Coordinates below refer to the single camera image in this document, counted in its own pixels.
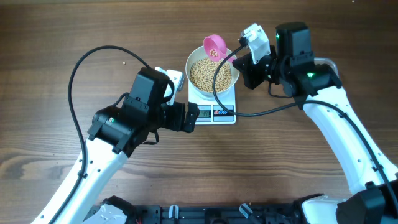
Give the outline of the pink plastic measuring scoop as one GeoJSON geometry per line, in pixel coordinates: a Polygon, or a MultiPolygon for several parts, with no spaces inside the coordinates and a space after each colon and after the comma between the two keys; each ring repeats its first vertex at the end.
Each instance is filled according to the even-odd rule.
{"type": "Polygon", "coordinates": [[[203,39],[203,47],[208,58],[214,62],[224,60],[231,53],[226,46],[226,42],[217,34],[205,37],[203,39]]]}

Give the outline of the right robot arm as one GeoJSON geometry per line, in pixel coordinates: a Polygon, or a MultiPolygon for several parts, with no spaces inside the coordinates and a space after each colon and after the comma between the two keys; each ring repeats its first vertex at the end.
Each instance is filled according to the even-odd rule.
{"type": "Polygon", "coordinates": [[[244,84],[254,89],[262,82],[282,85],[316,124],[345,174],[351,197],[332,199],[324,194],[301,200],[305,223],[396,223],[397,167],[381,152],[352,109],[336,65],[317,58],[310,30],[303,22],[275,29],[271,45],[258,24],[242,31],[239,43],[250,52],[233,61],[244,84]]]}

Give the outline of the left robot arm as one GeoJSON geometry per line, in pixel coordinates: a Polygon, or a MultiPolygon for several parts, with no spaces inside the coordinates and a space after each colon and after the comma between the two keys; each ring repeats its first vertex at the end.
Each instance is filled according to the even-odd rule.
{"type": "Polygon", "coordinates": [[[82,140],[82,151],[61,186],[34,223],[82,223],[110,178],[135,148],[147,144],[159,128],[190,133],[199,115],[197,105],[176,103],[184,75],[175,70],[143,67],[131,91],[96,112],[82,140]]]}

